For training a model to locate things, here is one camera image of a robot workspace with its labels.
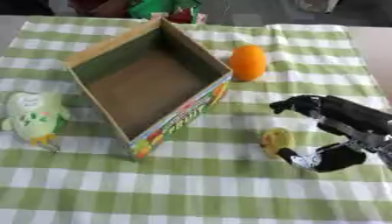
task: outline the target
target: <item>green checkered tablecloth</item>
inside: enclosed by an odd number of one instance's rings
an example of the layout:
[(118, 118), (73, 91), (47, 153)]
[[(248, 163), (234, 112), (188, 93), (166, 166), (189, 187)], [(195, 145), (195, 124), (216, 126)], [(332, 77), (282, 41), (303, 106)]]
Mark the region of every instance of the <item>green checkered tablecloth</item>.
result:
[(236, 46), (262, 46), (268, 72), (232, 83), (221, 103), (136, 164), (111, 155), (117, 147), (109, 125), (61, 62), (136, 24), (32, 17), (11, 42), (0, 60), (1, 100), (13, 91), (61, 92), (73, 117), (59, 133), (62, 153), (55, 156), (0, 132), (0, 223), (392, 221), (392, 174), (377, 156), (317, 174), (267, 159), (257, 144), (263, 130), (276, 126), (294, 131), (302, 153), (339, 141), (301, 115), (272, 115), (268, 104), (289, 96), (337, 95), (375, 109), (389, 106), (345, 27), (179, 25), (220, 59)]

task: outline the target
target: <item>open cardboard box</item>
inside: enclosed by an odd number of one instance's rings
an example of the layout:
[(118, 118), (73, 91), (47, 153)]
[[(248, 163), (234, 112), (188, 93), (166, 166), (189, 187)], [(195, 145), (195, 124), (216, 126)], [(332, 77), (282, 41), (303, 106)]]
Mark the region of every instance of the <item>open cardboard box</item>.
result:
[(230, 69), (164, 19), (72, 55), (68, 70), (143, 158), (226, 93)]

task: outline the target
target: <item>green stripe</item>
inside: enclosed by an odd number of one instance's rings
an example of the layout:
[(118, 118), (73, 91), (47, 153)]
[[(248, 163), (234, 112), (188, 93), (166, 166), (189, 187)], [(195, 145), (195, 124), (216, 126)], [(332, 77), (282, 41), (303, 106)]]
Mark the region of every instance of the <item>green stripe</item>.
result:
[(230, 32), (230, 33), (243, 33), (251, 36), (283, 36), (292, 39), (330, 39), (330, 40), (346, 40), (348, 39), (345, 31), (279, 31), (266, 27), (232, 27), (232, 26), (221, 26), (221, 25), (187, 25), (187, 24), (176, 24), (177, 27), (184, 31), (211, 31), (211, 32)]
[[(0, 102), (5, 102), (14, 92), (0, 92)], [(86, 95), (63, 94), (63, 104), (67, 107), (89, 107), (94, 105)]]
[[(198, 40), (196, 42), (202, 44), (204, 47), (211, 50), (225, 50), (232, 51), (234, 48), (244, 45), (249, 45), (249, 42), (244, 42), (240, 40), (236, 41), (213, 41), (213, 40)], [(339, 49), (339, 48), (320, 48), (313, 46), (288, 46), (288, 45), (263, 45), (263, 50), (265, 52), (287, 52), (295, 54), (305, 54), (305, 55), (320, 55), (320, 56), (336, 56), (336, 57), (357, 57), (358, 54), (352, 49)]]
[[(269, 103), (219, 102), (213, 105), (207, 113), (210, 115), (271, 116), (272, 110)], [(279, 117), (304, 118), (303, 115), (289, 110), (285, 110)]]
[(108, 122), (67, 121), (56, 134), (72, 137), (114, 137), (115, 130)]
[[(236, 46), (242, 46), (244, 43), (235, 42), (209, 42), (209, 43), (201, 43), (204, 47), (210, 50), (227, 50), (232, 51)], [(320, 55), (320, 56), (335, 56), (335, 57), (356, 57), (356, 53), (351, 50), (342, 50), (342, 49), (332, 49), (332, 48), (313, 48), (313, 47), (297, 47), (297, 46), (283, 46), (283, 45), (265, 45), (264, 50), (266, 52), (286, 52), (286, 53), (294, 53), (297, 55)], [(6, 57), (15, 57), (18, 58), (23, 55), (24, 58), (29, 59), (42, 59), (42, 58), (51, 58), (57, 60), (64, 60), (69, 55), (75, 52), (68, 52), (62, 50), (46, 50), (46, 49), (24, 49), (19, 47), (10, 47), (7, 49), (5, 54)]]
[[(103, 214), (145, 214), (198, 217), (271, 218), (282, 220), (369, 221), (361, 208), (378, 211), (384, 221), (392, 221), (389, 202), (325, 199), (279, 199), (218, 196), (183, 196), (127, 192), (82, 192), (70, 189), (0, 188), (1, 208), (52, 211), (86, 211)], [(233, 211), (231, 205), (238, 205)]]
[[(73, 25), (91, 25), (91, 26), (121, 26), (131, 27), (138, 25), (138, 22), (132, 20), (114, 20), (114, 19), (97, 19), (97, 18), (77, 18), (77, 17), (32, 17), (32, 23), (46, 23), (51, 25), (73, 24)], [(252, 36), (259, 35), (279, 35), (286, 38), (299, 39), (330, 39), (340, 40), (348, 39), (344, 31), (278, 31), (269, 28), (248, 28), (248, 27), (230, 27), (220, 25), (186, 25), (176, 24), (179, 29), (185, 31), (214, 31), (214, 32), (239, 32)]]
[[(194, 141), (203, 143), (258, 144), (261, 131), (266, 129), (214, 129), (184, 127), (171, 139), (174, 141)], [(114, 131), (108, 122), (68, 121), (57, 133), (72, 137), (112, 137)], [(339, 141), (340, 138), (325, 132), (293, 131), (297, 145), (316, 146)]]
[(131, 19), (107, 19), (107, 18), (92, 18), (92, 17), (30, 17), (30, 22), (35, 24), (50, 24), (50, 25), (90, 25), (90, 26), (121, 26), (131, 27), (138, 25), (136, 21)]
[[(173, 141), (202, 143), (259, 144), (260, 135), (266, 129), (213, 129), (185, 127), (172, 136)], [(293, 131), (297, 145), (316, 146), (330, 144), (339, 138), (325, 132)]]
[(37, 70), (29, 68), (0, 68), (0, 78), (23, 78), (48, 81), (73, 81), (71, 74), (60, 70)]
[(0, 158), (3, 159), (1, 161), (2, 167), (13, 168), (58, 168), (81, 172), (137, 172), (152, 175), (392, 182), (391, 175), (383, 175), (390, 170), (384, 165), (376, 164), (361, 164), (344, 171), (316, 175), (314, 172), (295, 169), (281, 161), (270, 160), (149, 156), (140, 163), (133, 163), (126, 157), (116, 157), (115, 155), (59, 153), (54, 157), (45, 150), (12, 149), (0, 151)]
[(110, 35), (90, 35), (81, 33), (60, 33), (56, 31), (24, 31), (22, 30), (17, 37), (19, 39), (39, 39), (48, 41), (65, 41), (66, 39), (77, 39), (80, 43), (94, 43), (104, 39), (113, 38)]
[(365, 74), (368, 75), (366, 66), (335, 66), (335, 65), (310, 65), (291, 63), (289, 61), (273, 61), (268, 64), (268, 71), (287, 72), (297, 70), (303, 74)]
[(23, 58), (25, 59), (37, 59), (37, 60), (39, 59), (66, 60), (73, 53), (75, 52), (23, 49), (23, 48), (10, 47), (7, 49), (7, 53), (4, 56), (10, 58), (19, 58), (20, 56), (23, 56)]
[(312, 84), (309, 82), (285, 81), (285, 82), (231, 82), (230, 89), (240, 91), (254, 91), (264, 93), (282, 94), (312, 94), (312, 95), (358, 95), (379, 96), (382, 95), (376, 87), (363, 85), (340, 86), (338, 84)]

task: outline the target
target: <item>tennis ball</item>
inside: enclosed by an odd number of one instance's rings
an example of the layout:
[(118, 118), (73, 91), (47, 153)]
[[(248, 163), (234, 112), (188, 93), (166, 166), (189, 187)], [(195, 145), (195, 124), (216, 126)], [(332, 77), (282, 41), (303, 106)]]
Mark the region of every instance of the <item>tennis ball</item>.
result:
[(282, 148), (292, 149), (296, 145), (294, 135), (284, 128), (268, 129), (262, 135), (261, 146), (269, 158), (279, 158), (277, 152)]

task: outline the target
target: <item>stuffed toy face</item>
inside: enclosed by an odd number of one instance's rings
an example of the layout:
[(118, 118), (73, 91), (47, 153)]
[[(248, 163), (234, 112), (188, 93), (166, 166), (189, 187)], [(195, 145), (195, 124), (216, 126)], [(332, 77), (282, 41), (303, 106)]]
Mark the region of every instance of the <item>stuffed toy face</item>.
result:
[(53, 137), (59, 116), (69, 119), (59, 94), (15, 93), (6, 103), (3, 130), (14, 130), (27, 141)]

